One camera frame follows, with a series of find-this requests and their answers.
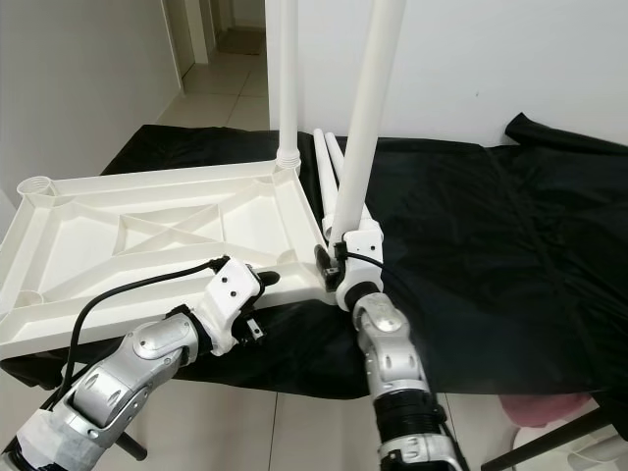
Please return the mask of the white plastic table leg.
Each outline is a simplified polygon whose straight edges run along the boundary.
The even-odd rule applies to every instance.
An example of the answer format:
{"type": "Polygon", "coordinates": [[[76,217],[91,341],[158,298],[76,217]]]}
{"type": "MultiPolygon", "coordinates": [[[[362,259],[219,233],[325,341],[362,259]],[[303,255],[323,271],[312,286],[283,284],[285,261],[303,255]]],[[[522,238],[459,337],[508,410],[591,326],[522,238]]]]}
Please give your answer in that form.
{"type": "Polygon", "coordinates": [[[405,5],[407,0],[372,0],[371,19],[351,108],[340,192],[329,230],[333,243],[344,241],[345,234],[355,232],[362,220],[405,5]]]}
{"type": "Polygon", "coordinates": [[[338,197],[340,197],[340,179],[338,172],[342,163],[342,151],[336,135],[328,131],[313,131],[315,162],[320,188],[320,201],[323,206],[323,235],[332,239],[334,215],[336,215],[338,197]]]}
{"type": "Polygon", "coordinates": [[[297,144],[297,0],[279,3],[279,144],[277,165],[299,170],[301,157],[297,144]]]}
{"type": "Polygon", "coordinates": [[[365,189],[371,181],[372,161],[367,166],[348,165],[344,145],[331,131],[315,131],[315,154],[319,166],[319,189],[326,216],[324,236],[333,239],[378,224],[365,203],[365,189]]]}

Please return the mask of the white plastic table top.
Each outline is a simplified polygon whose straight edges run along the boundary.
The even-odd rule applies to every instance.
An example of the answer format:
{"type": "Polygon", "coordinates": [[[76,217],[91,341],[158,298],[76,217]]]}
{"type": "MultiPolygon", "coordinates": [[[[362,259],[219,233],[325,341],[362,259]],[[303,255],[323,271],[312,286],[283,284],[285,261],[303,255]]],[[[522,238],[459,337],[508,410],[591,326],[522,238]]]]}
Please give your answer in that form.
{"type": "Polygon", "coordinates": [[[320,228],[296,171],[270,161],[20,183],[23,200],[0,245],[0,355],[111,340],[194,306],[232,256],[278,271],[256,308],[331,304],[317,271],[320,228]]]}

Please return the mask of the black cloth table cover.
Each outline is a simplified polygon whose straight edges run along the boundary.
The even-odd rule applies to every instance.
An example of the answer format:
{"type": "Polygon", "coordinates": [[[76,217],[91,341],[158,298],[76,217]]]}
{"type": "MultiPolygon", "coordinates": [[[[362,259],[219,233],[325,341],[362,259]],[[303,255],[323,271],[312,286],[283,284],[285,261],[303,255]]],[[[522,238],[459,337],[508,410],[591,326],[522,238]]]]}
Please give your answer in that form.
{"type": "MultiPolygon", "coordinates": [[[[516,117],[497,147],[383,138],[365,203],[383,232],[386,292],[411,318],[443,393],[628,389],[628,145],[516,117]]],[[[320,228],[313,139],[297,140],[320,228]]],[[[147,125],[102,176],[270,161],[273,131],[147,125]]],[[[334,300],[256,308],[265,337],[181,369],[180,380],[354,399],[367,393],[350,317],[334,300]]],[[[78,362],[121,337],[79,342],[78,362]]],[[[10,359],[60,380],[66,349],[10,359]]]]}

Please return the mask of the brown doormat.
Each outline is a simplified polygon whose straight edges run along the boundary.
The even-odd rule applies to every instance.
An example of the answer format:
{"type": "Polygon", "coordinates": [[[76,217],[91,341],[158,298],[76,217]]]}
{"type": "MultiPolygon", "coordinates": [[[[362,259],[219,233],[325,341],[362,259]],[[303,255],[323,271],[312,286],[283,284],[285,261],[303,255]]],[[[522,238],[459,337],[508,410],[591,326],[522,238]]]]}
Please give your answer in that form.
{"type": "Polygon", "coordinates": [[[266,32],[251,28],[229,28],[217,39],[217,50],[224,54],[260,57],[266,50],[266,32]]]}

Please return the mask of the pink round stool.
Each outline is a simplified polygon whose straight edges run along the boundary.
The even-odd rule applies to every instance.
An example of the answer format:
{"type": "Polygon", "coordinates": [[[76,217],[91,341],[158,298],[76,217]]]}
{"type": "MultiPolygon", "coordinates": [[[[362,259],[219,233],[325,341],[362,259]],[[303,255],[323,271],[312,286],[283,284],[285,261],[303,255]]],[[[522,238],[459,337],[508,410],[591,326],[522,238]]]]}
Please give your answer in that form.
{"type": "Polygon", "coordinates": [[[583,411],[593,400],[587,393],[500,394],[497,398],[508,420],[526,428],[539,428],[553,421],[568,420],[573,414],[583,411]]]}

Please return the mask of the white standing fan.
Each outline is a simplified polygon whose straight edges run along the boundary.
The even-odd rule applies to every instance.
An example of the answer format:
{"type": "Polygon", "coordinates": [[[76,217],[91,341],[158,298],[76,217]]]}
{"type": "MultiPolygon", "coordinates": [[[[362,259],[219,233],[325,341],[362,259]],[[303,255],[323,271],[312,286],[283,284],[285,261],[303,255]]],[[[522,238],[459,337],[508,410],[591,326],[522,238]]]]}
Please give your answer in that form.
{"type": "Polygon", "coordinates": [[[559,463],[564,471],[628,471],[628,440],[591,434],[571,444],[559,463]]]}

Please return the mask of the white door frame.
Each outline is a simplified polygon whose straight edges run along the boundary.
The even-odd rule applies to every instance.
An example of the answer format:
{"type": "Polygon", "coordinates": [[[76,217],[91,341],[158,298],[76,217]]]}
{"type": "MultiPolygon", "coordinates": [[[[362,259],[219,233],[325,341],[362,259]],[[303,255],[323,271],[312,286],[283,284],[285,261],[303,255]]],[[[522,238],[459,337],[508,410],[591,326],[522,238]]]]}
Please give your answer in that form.
{"type": "Polygon", "coordinates": [[[185,75],[193,66],[215,62],[217,39],[224,30],[221,0],[162,0],[176,72],[185,75]]]}

